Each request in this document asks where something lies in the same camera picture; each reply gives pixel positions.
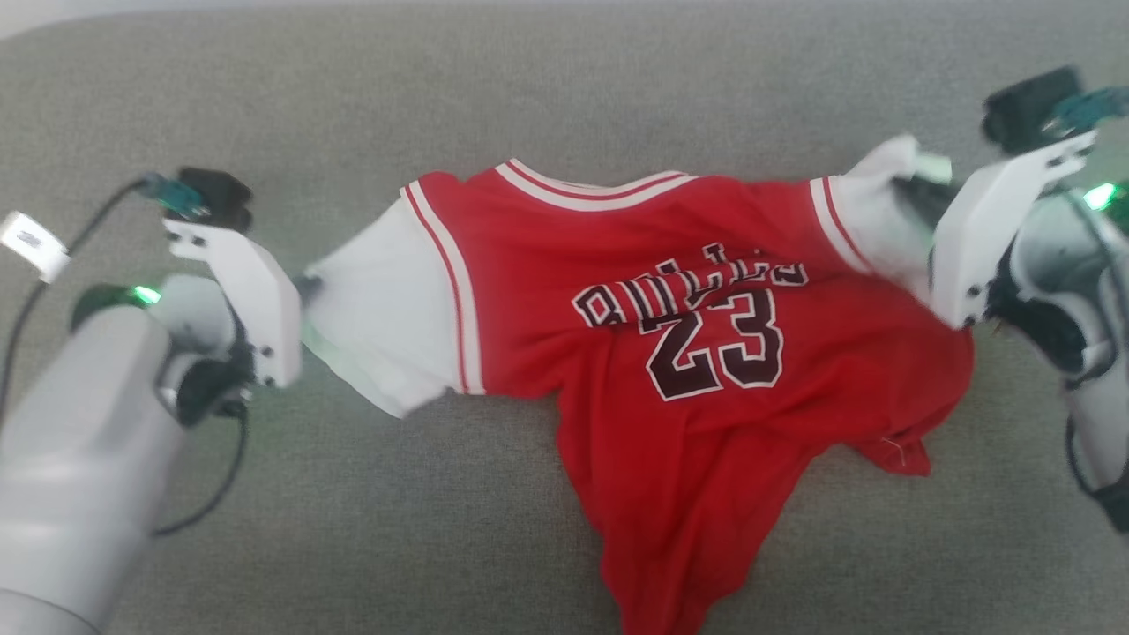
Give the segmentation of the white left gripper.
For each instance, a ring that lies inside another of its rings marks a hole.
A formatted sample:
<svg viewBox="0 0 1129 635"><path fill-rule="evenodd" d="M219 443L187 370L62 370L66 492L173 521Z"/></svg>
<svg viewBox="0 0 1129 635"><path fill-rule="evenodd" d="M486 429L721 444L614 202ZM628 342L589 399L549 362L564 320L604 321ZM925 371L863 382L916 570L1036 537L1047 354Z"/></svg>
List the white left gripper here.
<svg viewBox="0 0 1129 635"><path fill-rule="evenodd" d="M322 289L318 276L285 275L265 247L228 228L164 224L173 256L200 262L208 277L164 282L164 328L172 338L164 398L193 426L238 414L254 385L288 388L301 371L300 298Z"/></svg>

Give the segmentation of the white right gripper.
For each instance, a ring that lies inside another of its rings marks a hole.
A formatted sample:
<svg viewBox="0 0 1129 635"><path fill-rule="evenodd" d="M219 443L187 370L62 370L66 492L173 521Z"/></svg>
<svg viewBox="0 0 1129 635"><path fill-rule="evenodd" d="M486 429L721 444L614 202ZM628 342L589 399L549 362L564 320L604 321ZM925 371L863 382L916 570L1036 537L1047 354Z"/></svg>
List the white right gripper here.
<svg viewBox="0 0 1129 635"><path fill-rule="evenodd" d="M1053 188L1084 168L1086 132L977 169L960 188L892 180L895 198L936 226L931 310L952 328L1000 320L1068 377L1099 369L1099 241L1087 205Z"/></svg>

